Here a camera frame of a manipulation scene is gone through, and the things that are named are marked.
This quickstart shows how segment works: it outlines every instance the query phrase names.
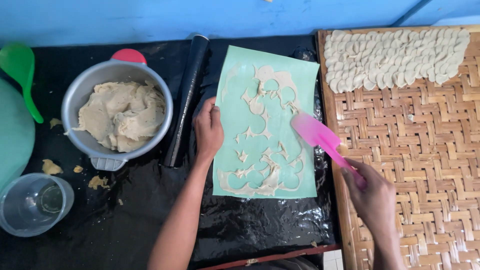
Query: black table surface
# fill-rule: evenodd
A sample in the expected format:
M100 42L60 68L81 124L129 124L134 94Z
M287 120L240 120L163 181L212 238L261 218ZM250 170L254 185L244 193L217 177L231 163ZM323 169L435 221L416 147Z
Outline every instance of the black table surface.
M295 52L303 51L316 58L314 36L211 40L196 113L205 99L216 94L228 45L296 58L301 56ZM53 160L64 171L56 176L72 185L75 201L63 220L39 236L20 238L0 230L0 269L146 267L160 226L189 172L195 152L193 132L181 168L159 165L160 153L156 147L130 160L117 172L105 172L92 167L89 158L62 134L61 125L50 129L48 123L52 118L60 119L63 95L76 76L123 48L142 52L148 66L166 81L172 96L177 96L189 40L34 48L36 70L32 95L45 122L36 124L35 146L24 173L42 172L42 160ZM316 99L321 112L318 94ZM318 245L338 243L335 193L327 159L316 150L318 197L306 199L212 196L210 168L190 268L300 250L311 247L311 241ZM74 173L76 165L84 171ZM96 175L107 177L110 189L89 188L88 182Z

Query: hand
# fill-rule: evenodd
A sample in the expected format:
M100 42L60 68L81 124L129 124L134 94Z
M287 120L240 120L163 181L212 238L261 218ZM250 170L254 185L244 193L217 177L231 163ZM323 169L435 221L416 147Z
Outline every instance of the hand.
M353 174L346 168L341 169L353 206L372 233L373 239L376 242L390 241L392 237L398 239L395 227L395 186L371 166L351 159L345 160L367 181L367 188L360 191Z
M205 100L202 109L193 119L197 140L196 161L208 165L223 144L223 128L220 122L220 108L215 106L216 97Z

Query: black rolling pin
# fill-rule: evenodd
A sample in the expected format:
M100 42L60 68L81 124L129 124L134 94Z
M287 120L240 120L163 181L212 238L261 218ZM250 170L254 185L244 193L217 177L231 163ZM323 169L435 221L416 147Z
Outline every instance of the black rolling pin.
M178 168L183 164L183 157L189 145L192 117L195 111L203 73L207 63L209 40L202 35L195 35L190 46L187 65L183 71L176 102L172 124L162 141L159 159L160 165Z

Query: white tile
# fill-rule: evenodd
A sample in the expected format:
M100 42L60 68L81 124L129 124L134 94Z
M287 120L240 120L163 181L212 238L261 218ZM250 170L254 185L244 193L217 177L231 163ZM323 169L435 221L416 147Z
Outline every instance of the white tile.
M324 261L324 269L325 270L337 270L336 261L335 260Z
M335 259L341 259L342 258L342 250L337 249L335 250Z
M342 259L336 259L336 268L337 268L337 270L343 270L343 261L342 261Z
M324 261L327 261L327 260L335 260L335 251L327 251L327 252L324 252Z

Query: red pot handle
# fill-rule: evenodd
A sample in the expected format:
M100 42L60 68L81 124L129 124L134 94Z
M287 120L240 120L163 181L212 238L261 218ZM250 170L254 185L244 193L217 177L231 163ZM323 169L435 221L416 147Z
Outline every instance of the red pot handle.
M145 60L143 54L134 49L121 49L114 53L110 59L147 64L147 60Z

